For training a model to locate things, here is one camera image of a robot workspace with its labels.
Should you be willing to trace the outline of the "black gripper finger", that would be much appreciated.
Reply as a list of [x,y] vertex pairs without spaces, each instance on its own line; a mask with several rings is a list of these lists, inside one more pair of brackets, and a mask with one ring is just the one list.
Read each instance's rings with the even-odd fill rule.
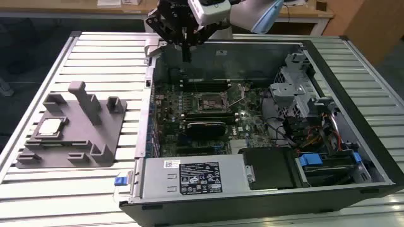
[[214,25],[186,27],[186,62],[190,62],[190,47],[204,44],[214,33]]
[[182,62],[186,62],[186,43],[185,36],[181,29],[168,27],[164,17],[157,9],[154,9],[145,19],[146,25],[160,35],[168,44],[173,44],[181,50]]

